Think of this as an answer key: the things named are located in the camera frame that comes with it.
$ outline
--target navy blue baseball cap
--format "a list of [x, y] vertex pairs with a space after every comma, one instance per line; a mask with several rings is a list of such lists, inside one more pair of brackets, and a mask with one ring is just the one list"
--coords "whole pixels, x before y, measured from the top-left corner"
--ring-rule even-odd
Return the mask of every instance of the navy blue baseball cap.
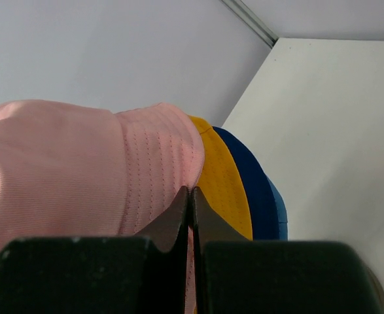
[[287, 239], [285, 203], [252, 152], [230, 132], [213, 127], [236, 163], [250, 208], [254, 240]]

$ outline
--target white wall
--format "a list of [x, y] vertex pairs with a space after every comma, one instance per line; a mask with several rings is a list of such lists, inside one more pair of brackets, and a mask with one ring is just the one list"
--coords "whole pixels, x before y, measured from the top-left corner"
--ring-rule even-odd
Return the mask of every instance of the white wall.
[[269, 51], [219, 0], [2, 0], [0, 103], [168, 101], [221, 125]]
[[280, 37], [384, 41], [384, 0], [243, 0]]
[[289, 238], [350, 244], [384, 287], [384, 42], [279, 39], [223, 126], [280, 191]]

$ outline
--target pink baseball cap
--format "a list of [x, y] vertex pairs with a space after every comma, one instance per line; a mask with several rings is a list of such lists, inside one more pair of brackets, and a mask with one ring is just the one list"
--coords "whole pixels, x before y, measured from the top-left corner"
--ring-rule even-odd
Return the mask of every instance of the pink baseball cap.
[[167, 103], [116, 114], [0, 105], [0, 250], [18, 237], [134, 234], [196, 185], [204, 154], [192, 121]]

